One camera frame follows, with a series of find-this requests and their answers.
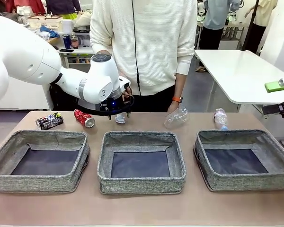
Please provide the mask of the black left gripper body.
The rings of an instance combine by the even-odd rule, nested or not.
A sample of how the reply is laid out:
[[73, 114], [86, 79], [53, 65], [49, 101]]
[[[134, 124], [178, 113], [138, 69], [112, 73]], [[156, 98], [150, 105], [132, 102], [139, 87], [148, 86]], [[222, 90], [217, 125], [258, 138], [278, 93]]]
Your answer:
[[121, 113], [130, 113], [134, 104], [134, 97], [129, 94], [121, 94], [117, 99], [108, 98], [100, 103], [100, 116], [112, 116]]

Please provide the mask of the person's left hand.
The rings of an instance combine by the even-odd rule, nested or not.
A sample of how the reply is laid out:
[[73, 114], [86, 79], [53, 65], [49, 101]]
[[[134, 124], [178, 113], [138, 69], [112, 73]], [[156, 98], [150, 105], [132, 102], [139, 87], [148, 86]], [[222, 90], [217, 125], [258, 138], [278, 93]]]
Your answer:
[[173, 111], [175, 111], [178, 107], [179, 107], [179, 102], [177, 101], [172, 101], [172, 103], [170, 104], [169, 108], [168, 108], [168, 113], [171, 113]]

